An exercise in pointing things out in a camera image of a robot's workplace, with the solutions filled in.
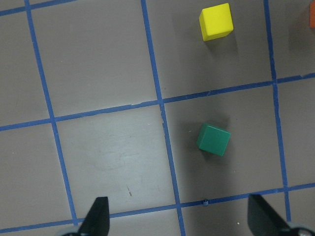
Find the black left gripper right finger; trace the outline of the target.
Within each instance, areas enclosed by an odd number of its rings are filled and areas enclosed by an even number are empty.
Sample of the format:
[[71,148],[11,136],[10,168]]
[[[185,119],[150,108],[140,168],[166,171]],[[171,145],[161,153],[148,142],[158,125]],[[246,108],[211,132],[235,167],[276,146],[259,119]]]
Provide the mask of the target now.
[[258,194],[248,197],[248,227],[254,236],[290,236],[290,226]]

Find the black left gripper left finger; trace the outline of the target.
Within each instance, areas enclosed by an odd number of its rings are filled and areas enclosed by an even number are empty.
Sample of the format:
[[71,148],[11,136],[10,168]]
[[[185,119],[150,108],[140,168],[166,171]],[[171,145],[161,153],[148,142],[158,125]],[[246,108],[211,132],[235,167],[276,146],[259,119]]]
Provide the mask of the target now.
[[79,236],[107,236],[109,233],[108,197],[97,197],[77,234]]

